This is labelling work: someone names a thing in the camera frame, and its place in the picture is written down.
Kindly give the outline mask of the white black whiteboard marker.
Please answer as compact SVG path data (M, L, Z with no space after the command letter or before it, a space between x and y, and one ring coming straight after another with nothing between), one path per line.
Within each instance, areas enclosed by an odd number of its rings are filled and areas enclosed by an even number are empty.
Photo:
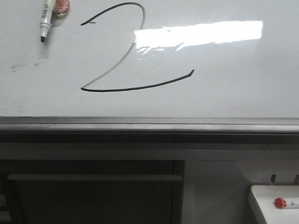
M51 26L52 26L51 20L53 16L53 11L55 9L55 5L56 5L55 0L46 0L44 2L42 18L40 22L40 30L41 30L40 40L42 43L45 42L47 35L51 30Z

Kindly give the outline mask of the white whiteboard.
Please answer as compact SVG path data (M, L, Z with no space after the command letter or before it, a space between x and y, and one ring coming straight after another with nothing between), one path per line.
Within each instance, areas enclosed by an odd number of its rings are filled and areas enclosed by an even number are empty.
M0 3L0 130L299 132L296 0Z

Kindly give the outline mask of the red capped whiteboard marker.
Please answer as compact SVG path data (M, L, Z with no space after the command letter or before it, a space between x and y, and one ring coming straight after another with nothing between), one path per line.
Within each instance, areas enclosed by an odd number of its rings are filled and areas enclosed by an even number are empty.
M291 197L291 198L276 198L274 200L274 205L278 209L298 209L299 208L299 198Z

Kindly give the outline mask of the grey horizontal crossbar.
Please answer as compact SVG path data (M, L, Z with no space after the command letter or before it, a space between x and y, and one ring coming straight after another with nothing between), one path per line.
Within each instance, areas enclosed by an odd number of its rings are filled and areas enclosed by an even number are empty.
M9 174L11 181L162 181L180 182L181 175Z

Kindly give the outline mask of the black tray hook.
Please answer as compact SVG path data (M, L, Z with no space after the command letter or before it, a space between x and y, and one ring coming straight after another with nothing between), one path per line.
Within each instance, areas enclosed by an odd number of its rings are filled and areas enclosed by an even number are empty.
M299 185L299 175L295 176L294 185Z
M277 177L276 174L271 175L270 185L275 185L276 177Z

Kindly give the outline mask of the white marker tray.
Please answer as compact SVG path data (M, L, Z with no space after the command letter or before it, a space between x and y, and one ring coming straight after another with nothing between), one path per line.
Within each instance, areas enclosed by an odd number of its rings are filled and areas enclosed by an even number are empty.
M278 208L275 200L286 201ZM296 185L253 185L249 204L259 224L297 224L299 222L299 187Z

